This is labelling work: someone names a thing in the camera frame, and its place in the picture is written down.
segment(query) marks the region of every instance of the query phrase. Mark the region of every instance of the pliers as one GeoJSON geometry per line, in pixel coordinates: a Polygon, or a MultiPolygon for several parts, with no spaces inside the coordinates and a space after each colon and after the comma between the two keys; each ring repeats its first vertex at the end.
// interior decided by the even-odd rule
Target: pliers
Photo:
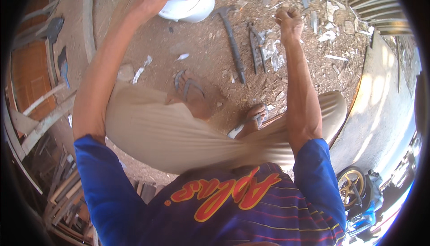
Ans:
{"type": "Polygon", "coordinates": [[[263,70],[264,73],[267,73],[266,63],[264,61],[264,54],[263,54],[263,44],[264,41],[261,39],[260,35],[257,33],[257,31],[254,28],[254,23],[250,22],[248,23],[249,27],[249,41],[251,43],[251,52],[252,52],[252,60],[254,61],[254,72],[257,74],[257,55],[255,54],[256,47],[255,47],[255,40],[257,40],[258,48],[260,49],[260,56],[261,56],[261,62],[263,63],[263,70]]]}

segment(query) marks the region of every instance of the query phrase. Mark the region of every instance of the gold wheel rim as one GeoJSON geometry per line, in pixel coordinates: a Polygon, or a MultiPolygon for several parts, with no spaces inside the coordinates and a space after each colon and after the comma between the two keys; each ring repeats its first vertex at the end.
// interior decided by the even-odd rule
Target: gold wheel rim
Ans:
{"type": "Polygon", "coordinates": [[[354,190],[352,189],[352,180],[350,179],[351,175],[357,175],[357,178],[354,180],[354,184],[357,187],[358,193],[359,195],[363,194],[363,190],[364,190],[364,177],[361,174],[361,172],[359,172],[358,170],[350,170],[347,173],[343,174],[342,177],[339,179],[338,181],[338,187],[339,187],[339,183],[342,182],[343,179],[346,179],[346,182],[344,182],[342,184],[342,188],[339,189],[339,193],[341,194],[341,197],[344,198],[343,202],[344,202],[344,207],[347,207],[351,204],[354,204],[357,200],[357,197],[354,194],[354,190]],[[348,196],[351,197],[354,196],[353,199],[350,198],[349,201],[347,201],[348,196]]]}

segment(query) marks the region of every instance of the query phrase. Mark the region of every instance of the motorcycle wheel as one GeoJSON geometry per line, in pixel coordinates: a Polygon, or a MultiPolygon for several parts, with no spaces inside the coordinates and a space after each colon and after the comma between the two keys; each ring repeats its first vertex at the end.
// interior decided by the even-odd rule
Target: motorcycle wheel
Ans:
{"type": "Polygon", "coordinates": [[[349,166],[342,170],[336,178],[345,210],[349,210],[357,201],[357,197],[351,187],[352,182],[356,185],[360,197],[363,197],[366,189],[366,176],[360,168],[349,166]]]}

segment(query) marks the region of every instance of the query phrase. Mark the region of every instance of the hammer handle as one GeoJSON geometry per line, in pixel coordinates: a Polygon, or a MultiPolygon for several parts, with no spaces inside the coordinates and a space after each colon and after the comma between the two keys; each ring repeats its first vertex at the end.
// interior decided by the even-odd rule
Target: hammer handle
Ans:
{"type": "Polygon", "coordinates": [[[227,30],[228,39],[230,41],[230,48],[233,54],[233,61],[234,61],[234,65],[236,66],[236,71],[239,73],[240,82],[245,84],[246,83],[245,75],[244,75],[245,69],[243,67],[242,61],[240,60],[239,48],[237,47],[237,43],[234,40],[233,30],[231,29],[229,20],[226,17],[223,17],[223,16],[221,17],[224,22],[225,29],[227,30]]]}

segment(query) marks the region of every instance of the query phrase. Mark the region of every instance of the flip-flop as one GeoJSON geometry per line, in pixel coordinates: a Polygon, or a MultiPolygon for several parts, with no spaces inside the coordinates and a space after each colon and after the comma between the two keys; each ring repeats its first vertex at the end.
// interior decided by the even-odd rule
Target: flip-flop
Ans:
{"type": "Polygon", "coordinates": [[[241,132],[241,130],[243,129],[243,127],[245,126],[245,124],[246,123],[248,123],[248,122],[250,122],[250,121],[254,121],[254,120],[257,120],[257,126],[258,126],[258,128],[260,129],[261,128],[261,125],[263,124],[263,122],[264,121],[266,121],[266,119],[268,118],[268,116],[269,116],[269,109],[267,108],[267,105],[266,104],[263,104],[264,105],[264,110],[266,111],[266,116],[264,117],[264,119],[263,120],[261,120],[261,112],[260,113],[258,113],[257,115],[254,115],[253,117],[251,117],[250,119],[247,119],[247,120],[245,120],[243,123],[241,123],[241,124],[239,124],[237,127],[235,127],[234,129],[232,129],[228,134],[227,134],[227,136],[229,137],[229,138],[235,138],[238,134],[239,134],[239,132],[241,132]]]}
{"type": "MultiPolygon", "coordinates": [[[[179,78],[184,74],[184,72],[185,71],[182,70],[182,71],[179,71],[178,74],[176,74],[176,77],[175,77],[175,89],[176,89],[176,92],[179,91],[179,78]]],[[[191,78],[188,78],[187,81],[185,82],[185,86],[184,86],[184,94],[182,96],[182,100],[183,101],[187,101],[187,94],[188,94],[188,89],[190,88],[190,85],[193,85],[193,86],[197,87],[202,92],[203,98],[205,97],[205,93],[203,92],[203,89],[199,85],[199,83],[196,82],[196,81],[194,81],[191,78]]]]}

